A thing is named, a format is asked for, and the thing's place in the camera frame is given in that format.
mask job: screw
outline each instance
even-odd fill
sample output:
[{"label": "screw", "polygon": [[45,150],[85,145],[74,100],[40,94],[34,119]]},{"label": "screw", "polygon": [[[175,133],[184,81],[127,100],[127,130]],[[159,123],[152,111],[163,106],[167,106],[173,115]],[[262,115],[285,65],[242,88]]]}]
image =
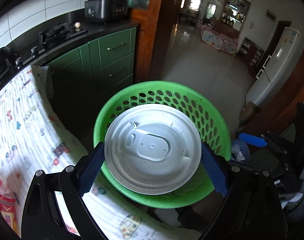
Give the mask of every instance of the screw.
[{"label": "screw", "polygon": [[240,168],[238,166],[232,166],[232,171],[239,172]]},{"label": "screw", "polygon": [[73,166],[68,166],[68,167],[65,168],[65,171],[66,171],[66,172],[71,172],[71,171],[73,171],[73,170],[74,170],[74,167],[73,167]]},{"label": "screw", "polygon": [[35,173],[35,175],[36,175],[37,177],[39,177],[39,176],[41,176],[41,175],[42,175],[42,173],[43,173],[43,171],[42,171],[42,170],[38,170],[38,171]]},{"label": "screw", "polygon": [[269,176],[269,172],[268,172],[268,171],[263,171],[262,173],[263,173],[263,175],[264,175],[265,177],[268,177],[268,176]]}]

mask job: blue gripper pad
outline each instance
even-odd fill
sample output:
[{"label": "blue gripper pad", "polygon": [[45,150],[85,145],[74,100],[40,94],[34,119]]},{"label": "blue gripper pad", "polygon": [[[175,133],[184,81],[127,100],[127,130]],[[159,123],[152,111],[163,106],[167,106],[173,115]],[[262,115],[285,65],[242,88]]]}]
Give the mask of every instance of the blue gripper pad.
[{"label": "blue gripper pad", "polygon": [[90,192],[96,176],[98,175],[104,163],[104,143],[98,143],[94,152],[88,156],[82,165],[79,174],[79,190],[80,197]]},{"label": "blue gripper pad", "polygon": [[215,158],[215,153],[209,145],[205,145],[204,143],[202,143],[201,163],[210,177],[215,190],[221,193],[223,197],[226,197],[229,190],[225,173]]}]

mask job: refrigerator handle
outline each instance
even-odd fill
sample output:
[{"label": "refrigerator handle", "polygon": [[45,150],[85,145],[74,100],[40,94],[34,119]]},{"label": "refrigerator handle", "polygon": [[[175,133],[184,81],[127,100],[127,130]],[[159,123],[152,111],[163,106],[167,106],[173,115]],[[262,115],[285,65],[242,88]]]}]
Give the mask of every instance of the refrigerator handle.
[{"label": "refrigerator handle", "polygon": [[267,62],[269,61],[269,59],[271,58],[271,55],[268,55],[267,59],[265,60],[265,63],[263,64],[262,68],[266,67]]},{"label": "refrigerator handle", "polygon": [[256,79],[258,79],[259,78],[259,76],[261,75],[261,73],[263,72],[264,70],[261,68],[260,70],[259,70],[259,72],[257,73],[257,75],[256,75]]}]

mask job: stove knob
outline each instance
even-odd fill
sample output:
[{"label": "stove knob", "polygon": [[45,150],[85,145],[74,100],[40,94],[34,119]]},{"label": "stove knob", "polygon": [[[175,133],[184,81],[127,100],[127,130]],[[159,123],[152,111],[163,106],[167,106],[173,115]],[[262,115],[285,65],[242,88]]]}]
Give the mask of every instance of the stove knob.
[{"label": "stove knob", "polygon": [[31,49],[31,55],[33,57],[36,57],[38,55],[38,47],[37,46],[34,46],[32,49]]},{"label": "stove knob", "polygon": [[18,57],[16,59],[16,67],[17,67],[17,69],[19,69],[19,68],[21,68],[21,66],[22,66],[21,57]]}]

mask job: metal lid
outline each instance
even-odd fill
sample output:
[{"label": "metal lid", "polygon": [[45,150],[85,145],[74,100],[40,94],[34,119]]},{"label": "metal lid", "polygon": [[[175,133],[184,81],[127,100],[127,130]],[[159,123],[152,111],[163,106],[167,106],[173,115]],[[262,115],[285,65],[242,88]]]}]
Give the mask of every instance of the metal lid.
[{"label": "metal lid", "polygon": [[105,136],[105,159],[126,188],[164,194],[193,176],[201,159],[201,140],[194,123],[179,110],[146,104],[112,122]]}]

